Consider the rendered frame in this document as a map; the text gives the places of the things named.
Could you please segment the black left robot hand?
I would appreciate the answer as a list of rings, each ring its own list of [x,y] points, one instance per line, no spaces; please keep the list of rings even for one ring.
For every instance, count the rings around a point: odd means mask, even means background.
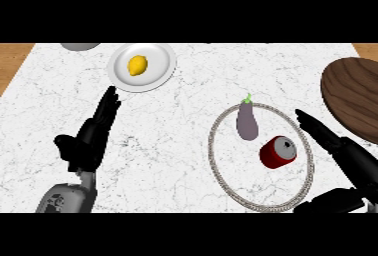
[[[61,158],[68,162],[70,172],[97,172],[107,150],[108,136],[116,121],[117,111],[122,106],[117,88],[110,86],[94,117],[82,125],[77,136],[58,135],[55,144]]]

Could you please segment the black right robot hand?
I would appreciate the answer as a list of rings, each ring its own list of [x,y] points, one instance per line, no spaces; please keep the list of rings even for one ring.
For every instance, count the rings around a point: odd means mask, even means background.
[[[300,128],[327,150],[348,176],[353,188],[336,188],[311,202],[302,203],[296,213],[349,213],[367,206],[367,199],[378,204],[378,159],[349,138],[340,137],[305,111],[296,110]]]

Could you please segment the red can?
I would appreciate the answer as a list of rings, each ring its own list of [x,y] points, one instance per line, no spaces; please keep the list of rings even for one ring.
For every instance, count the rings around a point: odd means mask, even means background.
[[[297,158],[297,148],[293,140],[286,136],[277,136],[260,149],[260,161],[263,165],[277,169],[290,164]]]

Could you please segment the white bowl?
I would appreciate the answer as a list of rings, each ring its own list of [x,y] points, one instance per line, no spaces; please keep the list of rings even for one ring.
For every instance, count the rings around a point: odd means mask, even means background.
[[[148,66],[141,75],[132,76],[128,64],[138,55],[147,57]],[[126,44],[111,56],[108,76],[116,87],[126,92],[148,92],[169,81],[175,73],[176,64],[176,53],[169,44]]]

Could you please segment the round white placemat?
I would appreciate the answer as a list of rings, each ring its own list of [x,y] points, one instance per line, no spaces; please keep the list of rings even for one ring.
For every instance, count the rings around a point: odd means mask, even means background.
[[[293,118],[272,106],[255,103],[259,137],[244,140],[237,131],[240,105],[218,117],[209,135],[209,162],[216,180],[231,198],[257,212],[286,212],[305,200],[315,175],[311,144]],[[286,136],[297,149],[294,161],[271,169],[260,149]]]

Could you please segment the round brown wooden board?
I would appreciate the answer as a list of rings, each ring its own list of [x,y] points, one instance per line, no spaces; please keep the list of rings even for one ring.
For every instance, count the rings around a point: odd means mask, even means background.
[[[331,62],[322,72],[321,93],[336,120],[378,145],[378,61],[348,57]]]

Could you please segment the purple eggplant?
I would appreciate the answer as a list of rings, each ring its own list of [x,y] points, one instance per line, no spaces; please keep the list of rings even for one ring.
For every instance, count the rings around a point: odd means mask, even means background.
[[[253,141],[259,136],[259,125],[253,113],[252,96],[247,96],[240,105],[237,130],[240,137],[247,141]]]

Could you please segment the yellow lemon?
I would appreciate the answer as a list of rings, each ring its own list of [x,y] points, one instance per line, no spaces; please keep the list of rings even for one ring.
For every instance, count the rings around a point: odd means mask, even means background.
[[[142,55],[136,55],[128,64],[129,73],[132,76],[141,75],[148,68],[148,59]]]

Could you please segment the grey round object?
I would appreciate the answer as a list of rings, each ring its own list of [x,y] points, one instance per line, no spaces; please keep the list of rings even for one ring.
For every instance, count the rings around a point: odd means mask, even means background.
[[[99,46],[101,43],[61,43],[63,47],[70,51],[88,51]]]

